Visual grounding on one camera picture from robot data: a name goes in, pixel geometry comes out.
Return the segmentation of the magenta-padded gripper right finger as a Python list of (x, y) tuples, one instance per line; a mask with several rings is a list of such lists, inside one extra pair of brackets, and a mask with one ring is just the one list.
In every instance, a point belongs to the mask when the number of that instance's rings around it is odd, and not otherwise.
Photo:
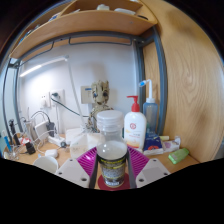
[(127, 161), (131, 189), (146, 186), (170, 174), (157, 158), (149, 159), (131, 147), (128, 148)]

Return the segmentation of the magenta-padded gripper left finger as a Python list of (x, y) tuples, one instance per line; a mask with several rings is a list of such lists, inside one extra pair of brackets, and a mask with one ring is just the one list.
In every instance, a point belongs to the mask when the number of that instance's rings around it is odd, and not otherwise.
[(97, 149), (92, 148), (77, 159), (67, 159), (56, 171), (56, 175), (81, 187), (93, 189), (97, 168)]

